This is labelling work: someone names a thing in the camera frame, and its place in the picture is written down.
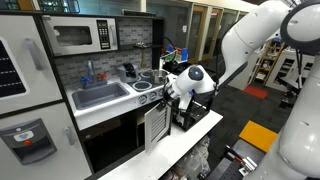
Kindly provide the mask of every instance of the gray tile backsplash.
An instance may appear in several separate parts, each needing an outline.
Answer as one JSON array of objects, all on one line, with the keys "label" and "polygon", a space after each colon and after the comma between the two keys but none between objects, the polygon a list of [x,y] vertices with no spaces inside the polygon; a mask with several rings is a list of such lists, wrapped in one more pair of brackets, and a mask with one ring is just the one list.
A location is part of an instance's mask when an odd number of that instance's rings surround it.
[{"label": "gray tile backsplash", "polygon": [[[119,19],[118,31],[120,45],[134,44],[136,42],[152,42],[152,20],[150,19]],[[147,68],[151,69],[152,50],[140,49],[103,52],[91,55],[74,55],[56,58],[55,63],[64,86],[81,86],[81,77],[88,76],[87,61],[93,60],[95,73],[107,73],[108,78],[117,75],[116,67],[130,62],[140,68],[142,52],[145,53]]]},{"label": "gray tile backsplash", "polygon": [[152,20],[150,19],[119,19],[120,44],[136,42],[152,42]]},{"label": "gray tile backsplash", "polygon": [[[152,50],[144,49],[147,68],[151,69]],[[140,68],[142,50],[105,52],[91,55],[75,55],[56,58],[55,63],[64,86],[81,86],[81,77],[88,76],[87,62],[93,60],[95,73],[107,73],[108,78],[117,76],[117,66],[130,62]]]}]

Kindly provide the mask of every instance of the yellow object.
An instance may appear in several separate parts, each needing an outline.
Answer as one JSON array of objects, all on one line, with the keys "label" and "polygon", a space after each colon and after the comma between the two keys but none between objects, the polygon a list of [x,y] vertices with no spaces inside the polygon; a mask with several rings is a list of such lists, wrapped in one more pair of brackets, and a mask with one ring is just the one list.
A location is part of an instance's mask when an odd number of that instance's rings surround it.
[{"label": "yellow object", "polygon": [[249,120],[239,137],[264,152],[268,152],[277,135],[277,133]]}]

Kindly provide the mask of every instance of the toy kitchen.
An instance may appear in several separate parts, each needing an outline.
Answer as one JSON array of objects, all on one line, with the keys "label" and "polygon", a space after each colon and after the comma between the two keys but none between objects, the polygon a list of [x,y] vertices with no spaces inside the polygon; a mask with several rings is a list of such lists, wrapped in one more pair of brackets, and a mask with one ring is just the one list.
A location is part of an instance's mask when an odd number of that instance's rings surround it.
[{"label": "toy kitchen", "polygon": [[[162,18],[0,16],[4,179],[85,179],[144,150],[144,116],[152,116],[163,91],[151,78],[163,47]],[[150,141],[169,132],[167,111],[157,111],[164,115],[150,125]]]}]

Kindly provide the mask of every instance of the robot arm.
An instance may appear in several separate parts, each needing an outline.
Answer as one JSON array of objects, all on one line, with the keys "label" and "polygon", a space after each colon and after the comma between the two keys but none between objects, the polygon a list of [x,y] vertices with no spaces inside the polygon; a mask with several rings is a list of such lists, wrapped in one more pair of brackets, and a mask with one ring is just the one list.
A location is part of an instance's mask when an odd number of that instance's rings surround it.
[{"label": "robot arm", "polygon": [[[245,176],[246,180],[320,178],[320,101],[314,99],[320,97],[320,0],[306,1],[289,12],[281,1],[267,1],[235,24],[222,41],[226,72],[219,81],[223,86],[244,69],[255,49],[270,37],[280,36],[280,27],[288,45],[316,56],[286,125],[258,168]],[[190,72],[201,72],[201,78],[190,76]],[[204,93],[215,87],[201,66],[192,66],[176,79],[169,79],[165,87],[167,98],[188,99],[192,89]]]},{"label": "robot arm", "polygon": [[[221,83],[219,86],[227,85],[238,75],[246,67],[249,55],[267,39],[279,36],[275,32],[279,29],[288,10],[289,8],[280,1],[263,3],[228,31],[222,41],[226,72],[219,79]],[[168,80],[164,97],[180,98],[181,109],[187,108],[191,100],[188,92],[192,89],[197,93],[206,93],[213,91],[216,86],[200,65],[190,66],[176,78],[174,75],[169,75]]]}]

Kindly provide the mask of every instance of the table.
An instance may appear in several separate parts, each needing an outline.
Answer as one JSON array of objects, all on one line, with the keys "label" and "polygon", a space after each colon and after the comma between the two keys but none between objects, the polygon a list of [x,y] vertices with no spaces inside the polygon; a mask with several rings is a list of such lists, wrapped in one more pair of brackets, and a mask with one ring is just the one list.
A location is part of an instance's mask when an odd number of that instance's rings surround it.
[{"label": "table", "polygon": [[99,180],[159,179],[221,119],[221,115],[210,111],[187,132],[172,124],[171,135],[160,140],[152,151],[142,151]]}]

